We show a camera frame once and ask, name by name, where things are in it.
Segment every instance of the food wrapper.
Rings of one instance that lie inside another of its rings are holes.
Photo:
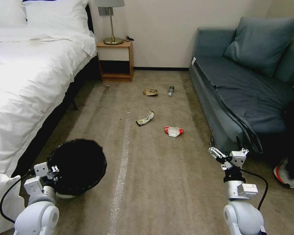
[[[158,90],[156,89],[145,89],[143,90],[143,93],[145,96],[157,96],[158,95]]]
[[[172,136],[172,137],[177,137],[184,132],[182,128],[178,128],[178,127],[165,127],[164,131],[168,133],[169,136]]]
[[[145,125],[154,117],[154,115],[155,113],[153,111],[150,111],[146,118],[136,121],[137,125],[139,126]]]

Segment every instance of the baseboard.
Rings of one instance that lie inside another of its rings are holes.
[[[189,68],[164,68],[164,67],[134,67],[134,70],[155,70],[155,71],[188,71]]]

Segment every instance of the white pillow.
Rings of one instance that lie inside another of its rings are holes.
[[[22,0],[0,0],[0,28],[26,25]]]
[[[24,0],[28,27],[67,29],[90,35],[88,0]]]

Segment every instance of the gold lamp base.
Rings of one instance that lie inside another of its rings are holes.
[[[118,45],[122,43],[123,43],[123,39],[121,38],[111,37],[111,38],[104,39],[104,44],[108,44],[108,45]]]

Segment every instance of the bed frame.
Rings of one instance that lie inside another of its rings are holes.
[[[88,5],[86,6],[86,12],[88,16],[88,28],[89,30],[94,32],[91,14],[90,14],[90,8]],[[78,93],[82,85],[84,84],[89,74],[91,74],[92,77],[94,77],[94,79],[100,80],[101,78],[97,56],[92,58],[90,62],[75,76],[74,82],[70,84],[67,92],[65,93],[65,97],[62,103],[58,107],[56,107],[54,111],[48,116],[48,118],[43,123],[42,127],[37,132],[34,139],[31,141],[31,143],[27,147],[26,151],[18,160],[16,169],[13,172],[12,177],[17,175],[22,176],[28,171],[28,169],[32,166],[36,157],[42,150],[43,146],[47,142],[48,138],[52,134],[53,130],[58,125],[59,121],[63,117],[68,107],[71,104],[73,104],[74,109],[77,110],[77,107],[75,106],[75,102],[74,102],[74,97],[76,96],[76,94]]]

